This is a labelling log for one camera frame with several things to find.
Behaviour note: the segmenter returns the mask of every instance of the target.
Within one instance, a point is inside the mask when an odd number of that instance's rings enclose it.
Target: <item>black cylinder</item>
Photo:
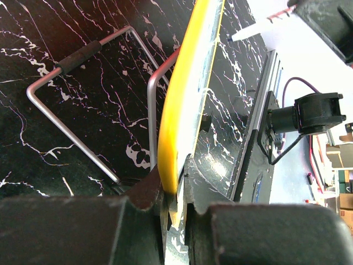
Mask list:
[[[276,134],[296,131],[298,129],[294,107],[271,110],[269,121]]]

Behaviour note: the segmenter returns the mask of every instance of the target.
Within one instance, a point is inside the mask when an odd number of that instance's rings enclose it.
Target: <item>black rubber sleeve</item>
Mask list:
[[[87,44],[85,47],[82,47],[81,49],[75,51],[73,54],[58,62],[56,67],[60,67],[62,69],[62,74],[65,75],[69,73],[69,71],[82,64],[85,60],[95,55],[100,50],[101,44],[99,41],[94,40]]]

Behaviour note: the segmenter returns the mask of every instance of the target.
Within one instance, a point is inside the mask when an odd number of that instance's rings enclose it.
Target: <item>yellow edge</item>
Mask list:
[[[194,59],[194,54],[197,49],[197,45],[195,44],[202,41],[200,40],[200,25],[203,25],[204,21],[209,19],[206,18],[205,13],[208,5],[212,1],[214,0],[197,0],[195,4],[165,97],[161,127],[159,129],[157,165],[163,189],[170,194],[176,194],[178,191],[177,140],[181,116],[180,106],[183,103],[185,87],[188,81],[187,76],[191,72],[191,62]],[[221,26],[223,8],[224,0],[218,24],[216,42]],[[212,70],[215,52],[216,47],[213,51],[210,71]]]

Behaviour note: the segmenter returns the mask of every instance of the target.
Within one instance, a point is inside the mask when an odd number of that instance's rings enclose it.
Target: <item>white marker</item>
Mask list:
[[[256,34],[265,32],[265,31],[271,29],[273,24],[275,24],[281,20],[284,20],[286,18],[289,18],[295,8],[296,8],[296,5],[291,6],[287,9],[284,9],[276,14],[269,16],[268,18],[265,18],[265,19],[255,23],[253,25],[247,26],[246,28],[241,29],[240,31],[238,31],[237,33],[232,35],[232,37],[228,41],[244,40],[244,39],[247,39],[247,38],[254,36]]]

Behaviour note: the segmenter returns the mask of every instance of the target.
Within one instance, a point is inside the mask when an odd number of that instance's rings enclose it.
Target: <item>black marble table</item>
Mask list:
[[[2,0],[0,2],[0,197],[114,194],[108,177],[27,98],[26,88],[85,44],[132,25],[161,64],[181,44],[192,0]],[[246,0],[226,0],[195,158],[227,194],[238,168],[266,47],[258,35],[228,43],[254,19]],[[124,34],[37,91],[38,97],[119,178],[149,172],[146,87],[154,68]],[[157,94],[161,118],[166,92]]]

